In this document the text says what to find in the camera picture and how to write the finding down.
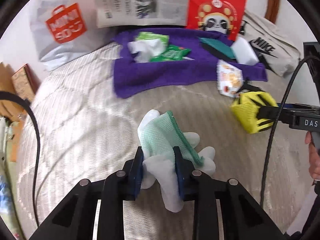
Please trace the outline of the person's right hand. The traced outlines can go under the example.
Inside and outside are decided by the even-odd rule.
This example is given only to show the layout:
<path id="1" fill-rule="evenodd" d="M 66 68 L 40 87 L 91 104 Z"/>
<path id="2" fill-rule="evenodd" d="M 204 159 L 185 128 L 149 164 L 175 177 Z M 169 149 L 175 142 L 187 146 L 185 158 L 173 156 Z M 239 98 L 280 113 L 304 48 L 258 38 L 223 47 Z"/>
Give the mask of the person's right hand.
<path id="1" fill-rule="evenodd" d="M 309 173 L 312 179 L 319 181 L 320 180 L 320 159 L 318 151 L 315 148 L 312 136 L 310 132 L 307 132 L 305 137 L 305 144 L 309 146 Z"/>

